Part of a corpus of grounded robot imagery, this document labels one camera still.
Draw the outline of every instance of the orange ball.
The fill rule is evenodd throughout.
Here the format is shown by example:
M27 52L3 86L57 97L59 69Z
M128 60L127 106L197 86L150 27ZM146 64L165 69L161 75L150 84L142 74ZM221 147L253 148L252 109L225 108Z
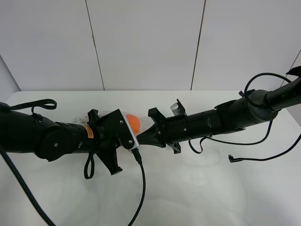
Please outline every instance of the orange ball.
M130 123L130 126L131 126L133 132L135 133L135 135L137 135L140 130L139 118L132 114L126 114L126 118L127 118L128 122Z

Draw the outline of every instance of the white tabletop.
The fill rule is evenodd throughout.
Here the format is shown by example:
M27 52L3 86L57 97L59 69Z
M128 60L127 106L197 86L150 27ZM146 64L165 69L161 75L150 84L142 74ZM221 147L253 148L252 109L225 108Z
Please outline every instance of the white tabletop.
M56 110L36 108L53 121L73 122L91 109L121 109L147 116L169 107L178 98L187 114L213 109L240 96L237 91L96 91L17 92L9 105L52 98ZM262 139L268 123L216 138L232 142ZM204 152L193 153L182 142L182 153L171 148L141 146L146 171L146 197L136 226L299 226L301 225L301 144L290 153L266 162L229 163L234 157L270 157L289 148L301 132L287 110L274 120L269 138L255 146L204 142ZM198 147L198 139L192 142ZM126 226L142 192L142 178L132 154L118 149L123 171L111 176L95 158L95 175L83 176L87 154L70 154L54 162L34 154L9 154L43 210L57 226ZM5 162L0 159L0 225L44 226Z

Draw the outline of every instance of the orange label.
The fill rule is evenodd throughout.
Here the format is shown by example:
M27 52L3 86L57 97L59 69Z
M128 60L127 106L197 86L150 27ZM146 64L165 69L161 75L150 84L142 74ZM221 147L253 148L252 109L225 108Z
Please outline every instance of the orange label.
M88 133L88 138L93 139L94 138L94 133L92 131L92 129L89 126L84 126L87 133Z

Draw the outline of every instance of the cable connector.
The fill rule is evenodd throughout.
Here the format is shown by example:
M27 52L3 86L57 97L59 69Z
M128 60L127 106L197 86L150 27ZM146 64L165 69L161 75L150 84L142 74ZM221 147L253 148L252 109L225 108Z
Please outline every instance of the cable connector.
M229 158L229 161L230 162L237 162L237 161L243 161L244 160L244 158L234 158L232 155L228 155L228 158Z
M134 155L136 161L138 162L138 164L141 165L141 164L142 164L142 158L141 158L141 155L140 155L140 153L139 153L138 148L134 148L134 149L132 150L132 153L133 153L133 155Z

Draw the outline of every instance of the black strap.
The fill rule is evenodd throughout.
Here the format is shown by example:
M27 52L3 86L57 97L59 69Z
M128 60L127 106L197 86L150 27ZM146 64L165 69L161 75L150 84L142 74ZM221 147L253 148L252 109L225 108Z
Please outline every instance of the black strap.
M55 100L52 99L44 99L44 100L37 100L37 101L32 101L32 102L28 102L28 103L24 103L24 104L20 104L20 105L15 105L12 107L9 107L10 110L21 110L21 109L25 109L25 108L32 108L32 113L35 107L41 107L44 109L48 109L48 110L54 110L57 107L57 102Z
M95 170L95 162L94 162L94 151L90 150L89 151L89 156L88 159L86 161L85 167L84 167L84 176L85 179L91 179L94 176L94 170ZM90 170L90 175L88 175L88 167L89 167L89 163L91 163L91 170Z

